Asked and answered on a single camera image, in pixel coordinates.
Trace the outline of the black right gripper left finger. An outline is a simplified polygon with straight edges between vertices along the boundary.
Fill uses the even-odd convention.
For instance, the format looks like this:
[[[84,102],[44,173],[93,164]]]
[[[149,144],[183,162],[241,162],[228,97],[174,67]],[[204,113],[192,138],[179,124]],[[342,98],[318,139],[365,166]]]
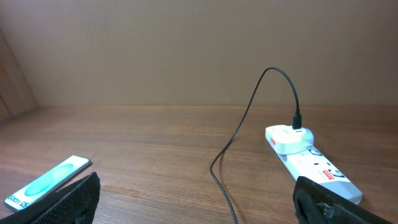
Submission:
[[[100,200],[96,172],[1,219],[1,224],[92,224]]]

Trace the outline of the Galaxy smartphone cyan screen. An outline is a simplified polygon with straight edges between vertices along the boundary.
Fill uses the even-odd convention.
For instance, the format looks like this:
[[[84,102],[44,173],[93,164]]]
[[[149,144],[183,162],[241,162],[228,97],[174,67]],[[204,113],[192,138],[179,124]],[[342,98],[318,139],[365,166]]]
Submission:
[[[55,191],[90,164],[91,161],[89,159],[72,155],[25,187],[8,196],[4,203],[17,212],[23,210]]]

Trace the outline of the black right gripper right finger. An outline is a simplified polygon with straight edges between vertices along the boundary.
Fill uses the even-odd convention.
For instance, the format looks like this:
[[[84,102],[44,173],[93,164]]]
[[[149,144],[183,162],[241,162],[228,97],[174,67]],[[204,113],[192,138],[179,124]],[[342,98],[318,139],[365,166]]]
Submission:
[[[392,224],[304,177],[298,177],[293,201],[300,224]]]

